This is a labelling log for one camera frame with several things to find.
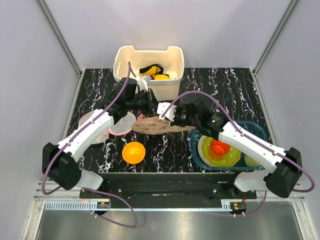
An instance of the teal plastic tub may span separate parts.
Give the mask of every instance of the teal plastic tub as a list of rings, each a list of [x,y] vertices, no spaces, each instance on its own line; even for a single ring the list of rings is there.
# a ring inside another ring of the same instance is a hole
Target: teal plastic tub
[[[240,125],[242,128],[246,129],[249,133],[257,136],[258,138],[264,141],[267,140],[267,135],[265,130],[257,123],[253,121],[236,121],[236,123]],[[202,134],[198,130],[196,129],[191,130],[190,150],[191,150],[192,158],[194,162],[202,169],[211,170],[211,171],[228,171],[228,172],[230,171],[231,172],[236,172],[236,171],[251,172],[251,171],[264,169],[261,165],[247,166],[244,161],[245,154],[243,152],[241,153],[240,160],[234,166],[231,166],[231,167],[208,166],[201,159],[198,151],[198,143],[201,137],[202,137]]]

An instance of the marble table surface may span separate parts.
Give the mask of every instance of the marble table surface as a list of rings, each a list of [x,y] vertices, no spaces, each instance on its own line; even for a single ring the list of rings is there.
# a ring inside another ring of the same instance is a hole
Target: marble table surface
[[[116,86],[112,69],[86,69],[70,121],[68,134],[78,128],[79,119],[104,101]],[[216,98],[234,120],[258,123],[270,140],[269,131],[251,72],[248,68],[186,68],[180,83],[180,94],[203,91]],[[122,158],[123,147],[132,141],[145,146],[144,160],[135,165]],[[129,132],[91,145],[79,161],[80,168],[99,173],[205,173],[193,161],[190,132],[146,135]]]

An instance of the gray floor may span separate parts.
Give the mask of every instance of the gray floor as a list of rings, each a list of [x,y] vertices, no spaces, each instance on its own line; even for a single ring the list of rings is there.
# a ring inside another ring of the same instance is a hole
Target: gray floor
[[[249,210],[258,206],[253,202]],[[210,212],[138,212],[139,226],[124,228],[84,211],[45,210],[37,240],[302,240],[289,202],[267,202],[257,214],[244,218]],[[132,224],[130,212],[106,216]]]

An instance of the beige cloth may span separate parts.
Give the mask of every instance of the beige cloth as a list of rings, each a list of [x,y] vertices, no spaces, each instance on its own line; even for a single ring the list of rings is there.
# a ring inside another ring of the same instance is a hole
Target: beige cloth
[[[132,125],[132,130],[141,134],[165,134],[178,133],[194,129],[193,126],[170,126],[170,121],[159,119],[158,116],[144,117],[140,114],[137,121]]]

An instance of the white wall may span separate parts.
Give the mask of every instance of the white wall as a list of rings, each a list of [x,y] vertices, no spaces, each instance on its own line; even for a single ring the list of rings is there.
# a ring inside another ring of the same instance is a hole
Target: white wall
[[[320,1],[300,1],[258,73],[280,144],[301,151],[316,181],[306,194],[320,236]],[[306,177],[304,186],[310,184]]]
[[[0,1],[0,239],[17,240],[77,77],[35,0]]]
[[[253,68],[290,0],[46,2],[82,69],[112,68],[125,45],[179,46],[186,68]]]

